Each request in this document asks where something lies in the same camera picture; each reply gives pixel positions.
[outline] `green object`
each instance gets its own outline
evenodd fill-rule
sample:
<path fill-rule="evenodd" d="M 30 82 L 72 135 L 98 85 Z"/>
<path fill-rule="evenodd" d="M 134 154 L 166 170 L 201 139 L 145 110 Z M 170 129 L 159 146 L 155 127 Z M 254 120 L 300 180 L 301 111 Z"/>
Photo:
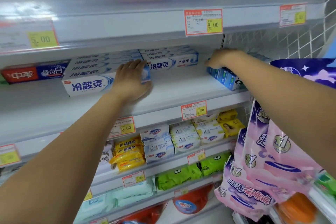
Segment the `green object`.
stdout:
<path fill-rule="evenodd" d="M 336 196 L 336 180 L 327 172 L 321 175 L 315 183 L 323 192 Z"/>
<path fill-rule="evenodd" d="M 167 190 L 181 185 L 184 182 L 196 180 L 202 177 L 202 172 L 196 164 L 182 167 L 177 170 L 169 170 L 159 174 L 156 178 L 157 187 L 160 190 Z"/>
<path fill-rule="evenodd" d="M 5 78 L 0 74 L 0 86 L 9 85 L 9 83 L 5 80 Z"/>
<path fill-rule="evenodd" d="M 223 172 L 225 162 L 230 157 L 229 152 L 221 153 L 218 156 L 211 156 L 201 161 L 203 176 L 209 176 L 218 172 Z"/>

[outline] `hand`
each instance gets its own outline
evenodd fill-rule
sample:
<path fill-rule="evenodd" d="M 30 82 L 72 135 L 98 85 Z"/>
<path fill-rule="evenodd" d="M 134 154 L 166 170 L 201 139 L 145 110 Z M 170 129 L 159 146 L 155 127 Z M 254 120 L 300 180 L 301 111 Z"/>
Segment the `hand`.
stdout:
<path fill-rule="evenodd" d="M 212 53 L 210 60 L 207 60 L 205 62 L 205 65 L 213 69 L 225 67 L 227 63 L 226 62 L 227 58 L 233 55 L 241 54 L 241 53 L 244 53 L 244 52 L 236 50 L 236 49 L 220 49 L 220 50 L 216 49 Z"/>
<path fill-rule="evenodd" d="M 141 83 L 141 74 L 146 60 L 129 61 L 117 69 L 112 89 L 109 94 L 117 95 L 126 103 L 132 102 L 143 96 L 152 86 L 152 82 Z"/>

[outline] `forearm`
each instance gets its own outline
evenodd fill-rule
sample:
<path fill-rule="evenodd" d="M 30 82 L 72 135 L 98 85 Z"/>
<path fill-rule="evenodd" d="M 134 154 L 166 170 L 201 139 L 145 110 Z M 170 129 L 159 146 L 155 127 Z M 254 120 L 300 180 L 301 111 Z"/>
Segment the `forearm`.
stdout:
<path fill-rule="evenodd" d="M 268 65 L 243 52 L 223 63 L 244 82 L 269 117 L 329 172 L 336 147 L 336 90 Z"/>
<path fill-rule="evenodd" d="M 88 112 L 0 187 L 8 223 L 72 223 L 125 103 L 104 95 Z"/>

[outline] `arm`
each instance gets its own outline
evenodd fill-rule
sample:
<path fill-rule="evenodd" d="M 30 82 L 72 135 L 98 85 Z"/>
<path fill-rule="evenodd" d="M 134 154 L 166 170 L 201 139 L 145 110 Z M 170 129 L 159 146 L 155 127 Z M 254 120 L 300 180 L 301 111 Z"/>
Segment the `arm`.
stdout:
<path fill-rule="evenodd" d="M 112 90 L 0 187 L 2 223 L 73 223 L 116 119 L 151 86 L 145 64 L 121 65 Z"/>
<path fill-rule="evenodd" d="M 207 65 L 231 69 L 274 123 L 336 177 L 335 89 L 285 72 L 237 50 L 216 50 Z"/>

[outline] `person's left arm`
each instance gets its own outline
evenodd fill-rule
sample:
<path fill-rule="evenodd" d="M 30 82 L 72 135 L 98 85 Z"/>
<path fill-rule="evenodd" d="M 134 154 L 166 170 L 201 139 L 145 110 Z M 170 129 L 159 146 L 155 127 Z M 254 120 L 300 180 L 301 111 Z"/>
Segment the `person's left arm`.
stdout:
<path fill-rule="evenodd" d="M 145 64 L 121 65 L 112 90 L 0 186 L 1 223 L 73 223 L 116 119 L 151 86 Z"/>

